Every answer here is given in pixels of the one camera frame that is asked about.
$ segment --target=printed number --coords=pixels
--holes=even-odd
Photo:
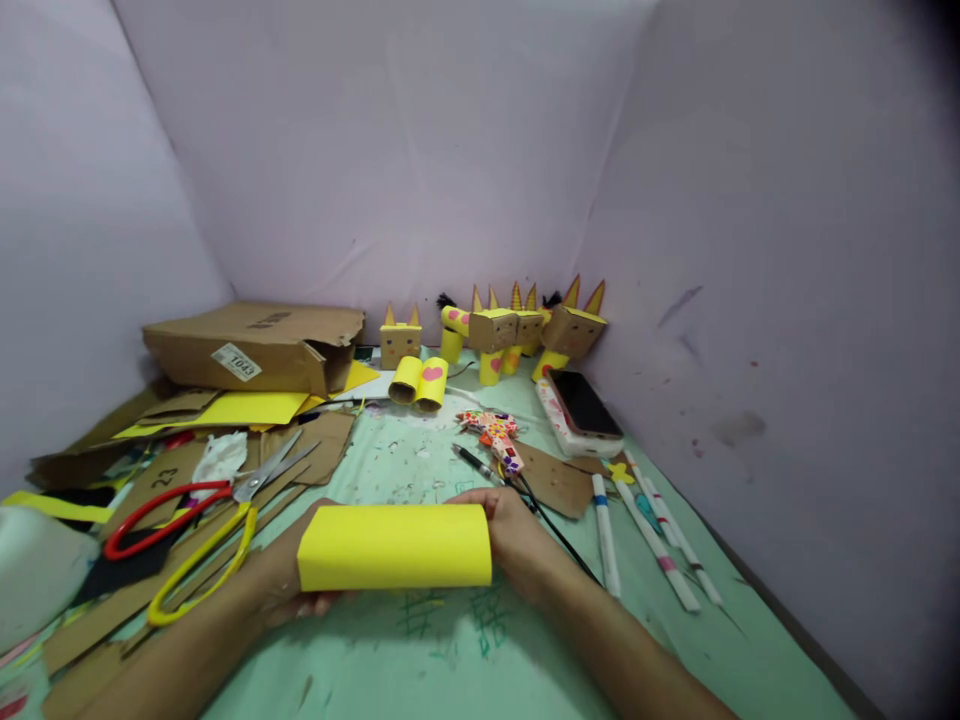
[[[176,475],[176,468],[173,468],[172,470],[161,470],[160,475],[150,484],[150,487],[156,487],[157,485],[163,485],[164,487],[167,487],[167,485],[170,484],[170,481],[173,480]]]

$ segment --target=red scissors handle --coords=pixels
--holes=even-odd
[[[167,500],[175,498],[179,495],[186,495],[194,490],[216,490],[217,492],[208,497],[206,500],[198,503],[195,507],[191,508],[189,512],[184,513],[176,520],[173,520],[165,527],[162,527],[155,533],[145,537],[140,542],[124,548],[123,550],[119,548],[120,540],[123,538],[123,536],[136,527],[137,523],[140,522],[148,512],[159,507],[160,505],[163,505],[163,503],[167,502]],[[146,550],[151,545],[157,544],[170,533],[175,532],[189,523],[191,520],[193,520],[193,518],[202,513],[218,500],[223,500],[224,498],[230,497],[232,492],[233,491],[231,489],[230,482],[227,480],[218,480],[217,482],[209,483],[194,483],[193,485],[183,485],[178,488],[167,490],[165,493],[161,493],[149,502],[144,503],[140,508],[131,513],[126,520],[120,523],[120,527],[114,530],[113,534],[107,539],[106,545],[103,546],[103,554],[106,556],[107,560],[126,560],[128,557],[133,557],[138,552]]]

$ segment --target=scissors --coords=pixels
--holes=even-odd
[[[170,533],[175,532],[178,528],[189,523],[194,517],[202,513],[215,502],[225,498],[233,498],[239,505],[236,513],[229,520],[229,522],[227,522],[226,525],[218,530],[213,537],[207,540],[207,542],[205,542],[199,550],[191,555],[183,565],[177,568],[176,572],[174,572],[164,586],[160,588],[160,591],[150,602],[150,607],[147,609],[147,621],[151,625],[156,627],[164,627],[166,625],[173,624],[181,617],[186,615],[187,612],[189,612],[198,603],[202,602],[209,595],[212,595],[214,592],[216,592],[231,575],[240,569],[240,566],[247,557],[247,552],[250,550],[250,543],[253,541],[253,536],[257,529],[258,512],[257,508],[255,508],[252,504],[253,496],[258,490],[260,490],[260,488],[276,480],[283,473],[300,462],[304,457],[313,452],[313,450],[320,444],[320,441],[318,440],[310,447],[284,460],[287,453],[290,452],[291,448],[293,448],[302,434],[303,430],[298,430],[293,437],[287,440],[287,442],[285,442],[283,446],[277,450],[277,452],[271,455],[270,458],[263,463],[259,469],[256,470],[256,472],[237,485],[231,487],[229,480],[220,480],[216,482],[193,483],[192,485],[184,485],[182,487],[168,490],[167,492],[158,495],[134,511],[110,536],[106,542],[106,545],[104,546],[103,554],[108,560],[123,560],[136,555],[138,552],[167,537],[170,535]],[[160,528],[155,533],[152,533],[144,540],[141,540],[140,542],[131,545],[128,548],[124,548],[123,550],[118,548],[118,543],[123,536],[126,535],[126,533],[132,528],[134,528],[141,518],[143,518],[148,512],[153,510],[158,505],[163,504],[167,500],[170,500],[171,498],[175,498],[179,495],[185,495],[195,490],[216,490],[217,492],[198,503],[196,507],[192,508],[189,512],[185,513],[179,518],[176,518],[173,522],[169,523],[165,527]],[[214,584],[214,586],[201,597],[189,603],[184,603],[174,612],[164,612],[163,601],[166,600],[167,596],[176,589],[181,580],[189,575],[203,561],[203,559],[225,538],[229,537],[241,523],[244,524],[244,529],[243,536],[240,539],[240,547],[237,550],[236,555],[234,555],[230,566],[226,569],[223,575],[220,576],[220,579],[217,580],[216,584]]]

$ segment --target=white tube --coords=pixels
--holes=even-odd
[[[617,569],[617,553],[613,546],[613,528],[610,526],[610,508],[607,507],[607,490],[603,476],[593,476],[593,504],[597,507],[597,529],[600,532],[600,557],[603,560],[603,582],[607,592],[620,599],[620,572]]]
[[[674,564],[673,558],[670,557],[667,549],[663,546],[663,543],[660,542],[660,538],[657,537],[653,528],[650,527],[650,523],[640,514],[640,511],[634,504],[633,493],[630,492],[630,488],[620,480],[616,482],[616,486],[617,492],[620,493],[620,497],[623,498],[623,502],[627,506],[627,510],[630,511],[630,517],[633,518],[637,527],[640,528],[640,534],[643,535],[643,539],[647,541],[647,545],[650,546],[650,550],[657,558],[660,569],[663,570],[663,574],[667,576],[667,580],[669,580],[670,585],[673,586],[673,591],[677,593],[677,597],[680,598],[680,604],[683,605],[684,610],[687,612],[700,612],[700,603],[697,601],[697,598],[694,597],[693,591],[691,591],[690,586],[687,585],[687,581],[683,579],[683,575],[677,569],[676,564]]]
[[[664,534],[666,534],[666,528],[668,526],[673,528],[673,533],[676,536],[677,544],[680,550],[683,552],[683,556],[686,558],[690,568],[697,576],[697,580],[700,581],[703,591],[707,594],[707,597],[710,598],[710,602],[712,602],[714,605],[723,605],[723,598],[720,597],[720,593],[717,591],[717,588],[710,579],[710,576],[707,575],[707,571],[703,568],[703,565],[700,564],[699,559],[697,559],[697,554],[693,551],[693,547],[687,540],[687,536],[683,534],[683,530],[681,530],[680,526],[677,525],[677,520],[673,516],[673,513],[670,512],[670,508],[667,507],[667,503],[664,501],[660,493],[657,492],[657,488],[654,486],[653,480],[643,476],[640,473],[639,469],[637,468],[637,463],[634,462],[633,455],[629,450],[625,450],[624,454],[627,456],[627,463],[630,465],[630,469],[633,470],[633,476],[637,479],[637,482],[640,483],[640,487],[643,488],[643,494],[649,498],[650,504],[653,505],[654,512],[657,515],[662,515],[667,519],[667,525],[662,526],[664,528]]]

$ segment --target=smartphone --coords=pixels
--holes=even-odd
[[[607,412],[603,401],[583,375],[568,370],[550,370],[547,380],[553,387],[571,432],[610,440],[623,437],[617,421]]]

